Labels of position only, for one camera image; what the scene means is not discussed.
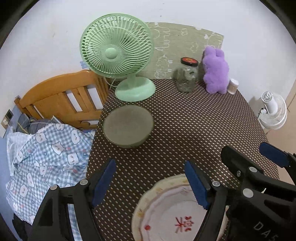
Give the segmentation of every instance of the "red dot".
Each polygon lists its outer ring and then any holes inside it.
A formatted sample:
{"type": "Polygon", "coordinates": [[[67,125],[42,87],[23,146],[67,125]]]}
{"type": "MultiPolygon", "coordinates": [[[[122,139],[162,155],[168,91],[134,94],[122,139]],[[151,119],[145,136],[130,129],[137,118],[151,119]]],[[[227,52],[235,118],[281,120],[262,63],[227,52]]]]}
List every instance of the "red dot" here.
{"type": "Polygon", "coordinates": [[[145,225],[144,229],[149,231],[151,229],[151,227],[150,227],[150,225],[147,224],[147,225],[145,225]]]}

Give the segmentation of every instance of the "floor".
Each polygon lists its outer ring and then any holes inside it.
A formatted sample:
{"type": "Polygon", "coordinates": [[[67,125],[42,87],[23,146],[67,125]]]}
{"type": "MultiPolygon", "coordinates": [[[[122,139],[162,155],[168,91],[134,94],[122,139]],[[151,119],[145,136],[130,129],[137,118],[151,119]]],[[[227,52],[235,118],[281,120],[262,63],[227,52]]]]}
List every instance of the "floor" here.
{"type": "MultiPolygon", "coordinates": [[[[290,153],[296,153],[296,82],[286,99],[288,106],[287,121],[279,130],[266,131],[266,136],[270,144],[290,153]]],[[[280,179],[294,184],[284,168],[278,167],[280,179]]]]}

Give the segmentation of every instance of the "bed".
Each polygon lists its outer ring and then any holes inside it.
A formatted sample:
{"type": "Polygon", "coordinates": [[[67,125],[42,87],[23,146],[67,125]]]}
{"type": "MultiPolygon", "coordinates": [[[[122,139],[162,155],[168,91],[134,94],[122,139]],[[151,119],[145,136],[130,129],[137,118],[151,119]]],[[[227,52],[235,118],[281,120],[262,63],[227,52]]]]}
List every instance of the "bed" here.
{"type": "MultiPolygon", "coordinates": [[[[83,70],[45,80],[15,99],[21,113],[29,117],[60,120],[36,134],[7,135],[11,176],[6,183],[7,201],[21,220],[33,223],[51,185],[72,186],[85,178],[94,131],[80,130],[97,127],[108,93],[106,80],[83,70]]],[[[73,236],[81,240],[73,206],[69,206],[69,215],[73,236]]]]}

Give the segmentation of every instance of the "wooden bed frame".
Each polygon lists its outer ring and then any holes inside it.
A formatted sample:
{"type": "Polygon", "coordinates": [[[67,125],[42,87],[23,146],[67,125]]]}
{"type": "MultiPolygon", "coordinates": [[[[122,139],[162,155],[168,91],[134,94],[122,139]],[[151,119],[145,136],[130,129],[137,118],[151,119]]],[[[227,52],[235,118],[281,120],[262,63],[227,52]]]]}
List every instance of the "wooden bed frame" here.
{"type": "Polygon", "coordinates": [[[63,74],[45,80],[31,88],[23,98],[16,98],[15,104],[22,113],[36,119],[51,119],[56,116],[65,124],[75,128],[95,129],[91,120],[98,120],[102,110],[96,109],[87,90],[87,85],[95,85],[102,105],[105,104],[109,87],[104,79],[90,70],[63,74]],[[65,91],[72,91],[82,111],[77,112],[65,91]]]}

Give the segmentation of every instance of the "purple stuffed bear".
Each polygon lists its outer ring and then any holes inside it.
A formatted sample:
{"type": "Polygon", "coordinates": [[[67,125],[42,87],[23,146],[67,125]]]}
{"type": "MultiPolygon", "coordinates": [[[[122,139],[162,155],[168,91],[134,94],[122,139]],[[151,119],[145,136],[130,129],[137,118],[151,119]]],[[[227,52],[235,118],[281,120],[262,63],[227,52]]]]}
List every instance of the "purple stuffed bear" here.
{"type": "Polygon", "coordinates": [[[225,94],[229,84],[229,67],[224,59],[224,52],[221,49],[207,46],[202,63],[206,73],[204,82],[207,84],[207,92],[225,94]]]}

